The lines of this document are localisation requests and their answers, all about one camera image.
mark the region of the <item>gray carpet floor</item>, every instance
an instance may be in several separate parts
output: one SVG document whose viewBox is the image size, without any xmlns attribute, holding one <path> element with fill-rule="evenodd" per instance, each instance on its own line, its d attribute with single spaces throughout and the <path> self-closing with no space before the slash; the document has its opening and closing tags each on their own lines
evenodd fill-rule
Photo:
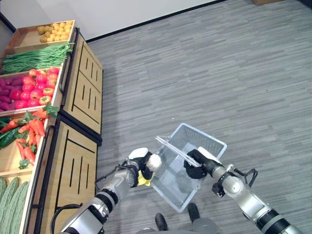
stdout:
<svg viewBox="0 0 312 234">
<path fill-rule="evenodd" d="M 226 142 L 224 164 L 257 168 L 253 191 L 312 233 L 312 15 L 295 0 L 228 0 L 89 43 L 104 65 L 97 175 L 186 122 Z M 224 234 L 259 230 L 207 179 L 193 202 Z M 190 229 L 153 188 L 132 189 L 105 233 Z"/>
</svg>

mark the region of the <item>potato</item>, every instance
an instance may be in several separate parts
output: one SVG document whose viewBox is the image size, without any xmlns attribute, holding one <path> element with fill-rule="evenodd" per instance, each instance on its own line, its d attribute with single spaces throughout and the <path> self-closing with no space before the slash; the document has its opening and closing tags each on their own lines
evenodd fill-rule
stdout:
<svg viewBox="0 0 312 234">
<path fill-rule="evenodd" d="M 44 33 L 45 33 L 45 28 L 44 28 L 44 26 L 39 26 L 39 27 L 37 28 L 37 32 L 38 32 L 39 34 L 44 34 Z"/>
<path fill-rule="evenodd" d="M 50 37 L 51 33 L 49 31 L 45 32 L 44 34 L 47 38 Z"/>
<path fill-rule="evenodd" d="M 47 42 L 47 39 L 48 39 L 47 37 L 42 37 L 42 38 L 40 38 L 40 42 L 45 43 L 45 42 Z"/>
</svg>

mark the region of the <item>black baseboard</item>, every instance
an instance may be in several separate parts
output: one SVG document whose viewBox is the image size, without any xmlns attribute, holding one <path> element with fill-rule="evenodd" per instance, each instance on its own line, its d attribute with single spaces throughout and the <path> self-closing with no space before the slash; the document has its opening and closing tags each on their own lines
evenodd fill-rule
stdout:
<svg viewBox="0 0 312 234">
<path fill-rule="evenodd" d="M 148 21 L 145 21 L 145 22 L 142 22 L 142 23 L 138 23 L 138 24 L 132 25 L 130 27 L 122 28 L 122 29 L 119 29 L 119 30 L 111 32 L 111 33 L 107 33 L 107 34 L 104 34 L 104 35 L 101 35 L 101 36 L 98 36 L 98 37 L 95 37 L 95 38 L 88 39 L 86 41 L 87 42 L 92 42 L 92 41 L 95 41 L 95 40 L 98 40 L 98 39 L 109 37 L 109 36 L 117 34 L 117 33 L 121 33 L 121 32 L 127 31 L 129 29 L 133 29 L 133 28 L 137 28 L 137 27 L 146 25 L 148 23 L 152 23 L 152 22 L 156 22 L 156 21 L 159 21 L 159 20 L 163 20 L 163 19 L 169 18 L 171 16 L 176 16 L 176 15 L 188 12 L 188 11 L 193 11 L 195 9 L 198 9 L 198 8 L 201 8 L 201 7 L 204 7 L 204 6 L 209 6 L 209 5 L 212 5 L 212 4 L 216 4 L 216 3 L 219 3 L 219 2 L 222 2 L 222 1 L 226 1 L 226 0 L 216 0 L 216 1 L 208 2 L 208 3 L 204 3 L 204 4 L 201 4 L 201 5 L 198 5 L 198 6 L 193 6 L 193 7 L 187 8 L 185 10 L 177 11 L 177 12 L 165 15 L 165 16 L 161 16 L 161 17 L 158 17 L 158 18 L 155 18 L 155 19 L 151 19 L 151 20 L 148 20 Z"/>
<path fill-rule="evenodd" d="M 16 28 L 11 24 L 11 22 L 0 12 L 0 20 L 14 33 Z"/>
</svg>

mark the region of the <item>cabinet door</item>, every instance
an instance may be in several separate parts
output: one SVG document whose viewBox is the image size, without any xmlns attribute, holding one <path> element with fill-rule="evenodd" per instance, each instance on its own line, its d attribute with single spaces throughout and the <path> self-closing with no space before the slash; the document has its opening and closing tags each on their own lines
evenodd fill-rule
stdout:
<svg viewBox="0 0 312 234">
<path fill-rule="evenodd" d="M 60 122 L 40 233 L 49 233 L 57 208 L 85 203 L 95 195 L 96 162 L 97 144 Z M 75 211 L 64 210 L 58 215 L 55 233 Z"/>
<path fill-rule="evenodd" d="M 87 43 L 79 36 L 68 93 L 63 107 L 96 133 L 101 133 L 102 67 Z"/>
</svg>

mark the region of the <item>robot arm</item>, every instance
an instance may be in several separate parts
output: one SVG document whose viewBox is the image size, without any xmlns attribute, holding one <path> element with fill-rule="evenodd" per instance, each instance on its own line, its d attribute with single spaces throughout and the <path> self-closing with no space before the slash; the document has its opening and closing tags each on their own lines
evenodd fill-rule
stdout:
<svg viewBox="0 0 312 234">
<path fill-rule="evenodd" d="M 132 151 L 114 177 L 68 219 L 61 228 L 61 234 L 104 233 L 103 224 L 110 212 L 125 198 L 130 188 L 137 186 L 138 172 L 142 171 L 144 178 L 150 179 L 160 165 L 159 156 L 151 154 L 147 148 Z"/>
<path fill-rule="evenodd" d="M 225 168 L 221 162 L 204 148 L 200 147 L 188 153 L 202 165 L 202 175 L 209 173 L 216 183 L 212 191 L 219 197 L 225 194 L 232 198 L 244 216 L 264 234 L 302 234 L 291 225 L 269 204 L 258 198 L 233 171 L 233 165 Z M 191 166 L 186 167 L 187 173 L 193 177 Z"/>
</svg>

